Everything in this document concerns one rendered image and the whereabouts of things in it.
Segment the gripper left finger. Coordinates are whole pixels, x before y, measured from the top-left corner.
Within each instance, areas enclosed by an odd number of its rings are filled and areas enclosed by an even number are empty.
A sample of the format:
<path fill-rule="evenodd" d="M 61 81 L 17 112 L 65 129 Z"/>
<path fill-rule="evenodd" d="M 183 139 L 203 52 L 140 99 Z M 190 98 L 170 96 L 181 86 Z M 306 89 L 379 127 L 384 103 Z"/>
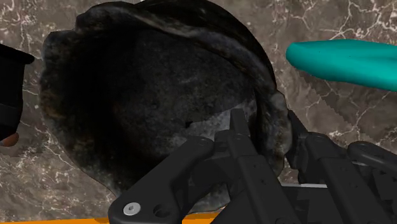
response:
<path fill-rule="evenodd" d="M 293 224 L 293 208 L 265 157 L 249 137 L 242 109 L 214 140 L 191 137 L 108 211 L 109 224 L 182 224 L 193 205 L 217 183 L 230 202 L 211 224 Z"/>

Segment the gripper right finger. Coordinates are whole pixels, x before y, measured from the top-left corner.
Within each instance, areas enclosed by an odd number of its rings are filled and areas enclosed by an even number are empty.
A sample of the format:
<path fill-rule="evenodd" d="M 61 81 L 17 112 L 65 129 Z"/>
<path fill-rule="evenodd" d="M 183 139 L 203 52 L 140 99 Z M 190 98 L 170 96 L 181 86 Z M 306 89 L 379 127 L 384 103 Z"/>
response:
<path fill-rule="evenodd" d="M 286 158 L 301 185 L 324 185 L 308 224 L 397 224 L 397 155 L 366 141 L 340 147 L 327 135 L 309 132 L 288 112 L 294 147 Z"/>

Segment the dark stone bowl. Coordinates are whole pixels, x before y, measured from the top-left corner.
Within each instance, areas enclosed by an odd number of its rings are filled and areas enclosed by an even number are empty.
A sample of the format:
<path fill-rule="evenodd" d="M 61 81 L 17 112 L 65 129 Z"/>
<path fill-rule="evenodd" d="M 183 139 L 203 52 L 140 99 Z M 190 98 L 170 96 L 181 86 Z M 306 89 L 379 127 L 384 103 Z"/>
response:
<path fill-rule="evenodd" d="M 292 145 L 285 97 L 250 30 L 210 0 L 95 5 L 43 43 L 40 103 L 67 156 L 115 195 L 240 108 L 276 174 Z"/>

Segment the teal rounded elongated object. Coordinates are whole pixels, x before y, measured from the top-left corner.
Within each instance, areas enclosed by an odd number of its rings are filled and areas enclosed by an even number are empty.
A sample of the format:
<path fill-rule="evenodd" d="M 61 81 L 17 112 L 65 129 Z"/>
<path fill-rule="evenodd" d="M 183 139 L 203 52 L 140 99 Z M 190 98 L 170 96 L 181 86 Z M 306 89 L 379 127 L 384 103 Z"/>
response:
<path fill-rule="evenodd" d="M 397 92 L 395 45 L 356 39 L 294 42 L 286 59 L 316 78 Z"/>

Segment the orange flat board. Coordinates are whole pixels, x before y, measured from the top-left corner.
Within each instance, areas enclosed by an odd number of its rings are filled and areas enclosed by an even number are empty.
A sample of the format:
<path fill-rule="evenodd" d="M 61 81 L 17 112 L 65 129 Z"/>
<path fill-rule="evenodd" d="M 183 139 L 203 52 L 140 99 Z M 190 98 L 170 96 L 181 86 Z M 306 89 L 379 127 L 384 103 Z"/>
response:
<path fill-rule="evenodd" d="M 189 214 L 182 224 L 210 224 L 219 213 Z M 109 224 L 107 218 L 69 219 L 69 220 L 41 220 L 41 221 L 13 221 L 0 224 Z"/>

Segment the black cylindrical object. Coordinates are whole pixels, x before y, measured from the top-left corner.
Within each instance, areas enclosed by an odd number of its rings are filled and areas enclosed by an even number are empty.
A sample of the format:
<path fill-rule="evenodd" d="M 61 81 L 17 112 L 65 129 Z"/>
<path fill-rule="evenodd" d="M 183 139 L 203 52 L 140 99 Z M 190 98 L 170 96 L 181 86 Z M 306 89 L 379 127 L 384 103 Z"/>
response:
<path fill-rule="evenodd" d="M 19 139 L 24 69 L 33 62 L 32 55 L 0 44 L 0 146 L 13 146 Z"/>

